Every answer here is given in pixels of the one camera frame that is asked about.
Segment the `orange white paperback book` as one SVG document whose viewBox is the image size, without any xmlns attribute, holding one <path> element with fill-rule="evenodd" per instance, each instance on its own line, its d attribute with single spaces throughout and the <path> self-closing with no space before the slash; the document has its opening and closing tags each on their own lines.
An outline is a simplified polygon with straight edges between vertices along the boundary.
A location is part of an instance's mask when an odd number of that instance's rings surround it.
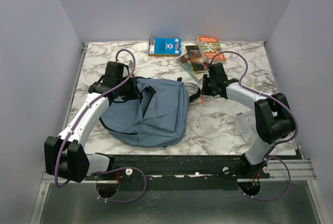
<svg viewBox="0 0 333 224">
<path fill-rule="evenodd" d="M 200 49 L 200 53 L 204 63 L 209 63 L 216 54 L 219 54 L 214 58 L 214 61 L 225 63 L 226 58 L 222 52 L 218 38 L 212 38 L 207 36 L 198 36 L 197 44 Z"/>
</svg>

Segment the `blue fabric backpack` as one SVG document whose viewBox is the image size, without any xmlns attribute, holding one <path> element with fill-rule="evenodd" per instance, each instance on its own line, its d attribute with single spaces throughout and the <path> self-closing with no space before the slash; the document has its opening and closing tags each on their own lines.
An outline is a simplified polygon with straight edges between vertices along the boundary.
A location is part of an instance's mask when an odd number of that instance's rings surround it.
<svg viewBox="0 0 333 224">
<path fill-rule="evenodd" d="M 136 78 L 138 99 L 117 99 L 99 121 L 111 135 L 139 147 L 166 147 L 178 144 L 186 132 L 189 104 L 198 99 L 180 80 Z"/>
</svg>

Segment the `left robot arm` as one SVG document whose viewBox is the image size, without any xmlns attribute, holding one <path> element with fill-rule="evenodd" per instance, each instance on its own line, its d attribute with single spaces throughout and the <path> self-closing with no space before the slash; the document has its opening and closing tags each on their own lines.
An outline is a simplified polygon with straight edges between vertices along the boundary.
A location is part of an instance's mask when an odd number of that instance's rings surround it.
<svg viewBox="0 0 333 224">
<path fill-rule="evenodd" d="M 84 146 L 102 114 L 115 98 L 136 99 L 133 70 L 128 65 L 110 61 L 105 74 L 88 88 L 83 106 L 72 121 L 56 136 L 44 142 L 46 173 L 68 181 L 81 182 L 90 174 L 109 180 L 115 166 L 102 154 L 87 155 Z"/>
</svg>

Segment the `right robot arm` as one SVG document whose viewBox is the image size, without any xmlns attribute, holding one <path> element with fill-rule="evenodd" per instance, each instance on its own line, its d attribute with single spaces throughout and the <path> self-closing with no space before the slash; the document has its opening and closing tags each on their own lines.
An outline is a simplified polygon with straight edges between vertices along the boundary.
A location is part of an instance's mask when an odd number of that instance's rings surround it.
<svg viewBox="0 0 333 224">
<path fill-rule="evenodd" d="M 282 93 L 266 95 L 241 85 L 237 79 L 229 79 L 221 63 L 208 65 L 208 71 L 203 76 L 203 95 L 236 101 L 254 112 L 258 137 L 243 154 L 245 162 L 239 165 L 240 174 L 251 178 L 257 174 L 257 165 L 264 161 L 274 143 L 296 132 L 288 101 Z"/>
</svg>

